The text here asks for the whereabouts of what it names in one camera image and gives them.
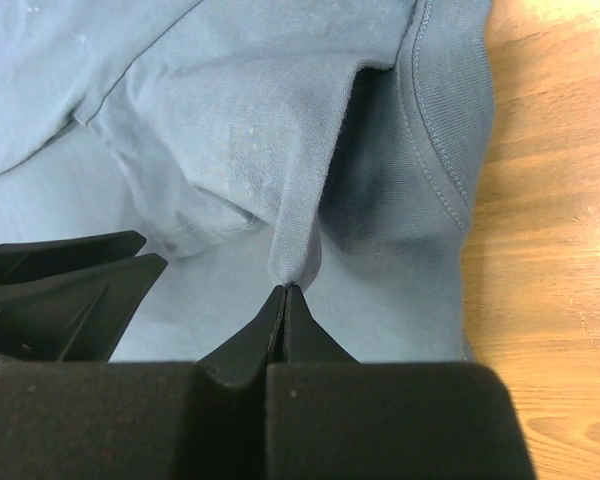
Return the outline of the grey-blue t-shirt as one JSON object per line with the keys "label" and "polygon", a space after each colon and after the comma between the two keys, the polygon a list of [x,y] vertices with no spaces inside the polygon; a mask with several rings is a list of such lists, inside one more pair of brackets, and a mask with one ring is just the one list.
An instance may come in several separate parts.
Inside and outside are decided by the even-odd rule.
{"label": "grey-blue t-shirt", "polygon": [[136,230],[114,359],[196,360],[276,285],[364,362],[466,357],[487,1],[0,1],[0,243]]}

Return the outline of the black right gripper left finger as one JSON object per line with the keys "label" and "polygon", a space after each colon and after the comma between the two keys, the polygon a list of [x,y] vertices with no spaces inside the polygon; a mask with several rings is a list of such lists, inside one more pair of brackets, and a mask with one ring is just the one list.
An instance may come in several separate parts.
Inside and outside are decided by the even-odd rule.
{"label": "black right gripper left finger", "polygon": [[197,364],[224,387],[254,382],[275,353],[285,301],[286,289],[276,286],[248,324]]}

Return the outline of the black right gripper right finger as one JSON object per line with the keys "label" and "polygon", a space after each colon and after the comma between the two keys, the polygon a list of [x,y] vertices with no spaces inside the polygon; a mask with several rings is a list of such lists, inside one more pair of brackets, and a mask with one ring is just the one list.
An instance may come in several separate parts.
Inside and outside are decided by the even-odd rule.
{"label": "black right gripper right finger", "polygon": [[286,289],[282,327],[285,363],[356,363],[354,357],[316,322],[297,285]]}

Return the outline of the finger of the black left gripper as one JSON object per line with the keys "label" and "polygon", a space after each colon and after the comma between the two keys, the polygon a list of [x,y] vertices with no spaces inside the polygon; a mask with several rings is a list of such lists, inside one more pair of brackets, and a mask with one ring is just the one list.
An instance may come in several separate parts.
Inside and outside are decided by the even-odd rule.
{"label": "finger of the black left gripper", "polygon": [[167,266],[157,254],[0,286],[0,361],[106,361]]}
{"label": "finger of the black left gripper", "polygon": [[0,244],[0,285],[40,280],[132,258],[145,244],[146,238],[135,231]]}

